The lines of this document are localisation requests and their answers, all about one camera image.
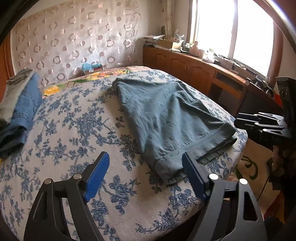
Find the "patterned curtain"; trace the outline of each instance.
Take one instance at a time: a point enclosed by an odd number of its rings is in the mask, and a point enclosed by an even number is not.
[[[175,0],[163,0],[163,10],[165,13],[165,35],[167,38],[174,36],[172,16],[174,12]]]

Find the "bed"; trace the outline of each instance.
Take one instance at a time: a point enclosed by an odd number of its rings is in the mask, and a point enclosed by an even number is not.
[[[42,182],[49,177],[60,181],[82,173],[101,151],[109,153],[110,167],[88,206],[105,240],[155,240],[202,207],[187,178],[166,187],[144,161],[111,87],[117,77],[156,82],[177,80],[160,70],[132,66],[42,90],[44,102],[24,148],[0,163],[0,209],[20,240]],[[233,123],[234,118],[224,109],[191,90],[213,115]],[[236,143],[207,164],[209,172],[227,178],[234,169],[247,141],[244,130],[237,130],[235,135]],[[70,233],[77,239],[67,200],[64,206]]]

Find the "window frame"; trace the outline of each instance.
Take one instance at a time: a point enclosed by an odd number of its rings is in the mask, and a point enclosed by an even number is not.
[[[267,79],[270,79],[269,82],[271,83],[271,85],[274,86],[275,84],[274,78],[278,76],[279,67],[281,65],[283,33],[280,31],[280,29],[274,22],[273,49],[272,49],[271,61],[270,61],[267,76],[262,75],[252,67],[247,66],[246,64],[234,59],[233,54],[234,54],[234,49],[235,49],[235,44],[237,39],[237,27],[238,27],[238,0],[233,0],[233,1],[234,1],[234,19],[233,19],[233,26],[232,26],[232,37],[231,37],[230,49],[229,49],[229,54],[227,58],[235,61],[237,64],[244,65],[246,68],[252,70],[255,74],[257,74],[264,80],[267,77]],[[189,5],[190,7],[189,7],[188,30],[187,30],[186,40],[187,42],[192,43],[196,41],[197,34],[198,34],[198,25],[199,25],[198,0],[190,0],[189,4],[190,4]]]

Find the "folded clothing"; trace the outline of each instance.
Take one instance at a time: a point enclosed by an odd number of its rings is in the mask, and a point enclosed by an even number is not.
[[[42,103],[42,94],[37,81],[38,75],[34,72],[18,98],[10,124],[0,128],[0,157],[2,158],[21,149],[26,143],[34,116]]]
[[[17,100],[33,74],[33,70],[24,69],[6,81],[4,97],[0,103],[0,127],[10,123]]]
[[[207,164],[236,142],[236,129],[214,117],[181,82],[116,79],[113,87],[145,161],[169,185],[186,177],[182,155]]]

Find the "bottle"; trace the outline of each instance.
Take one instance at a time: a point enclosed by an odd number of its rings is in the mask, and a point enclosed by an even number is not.
[[[198,48],[198,41],[194,41],[194,45],[191,47],[190,49],[190,54],[196,56],[196,57],[199,57],[200,55],[200,50]]]

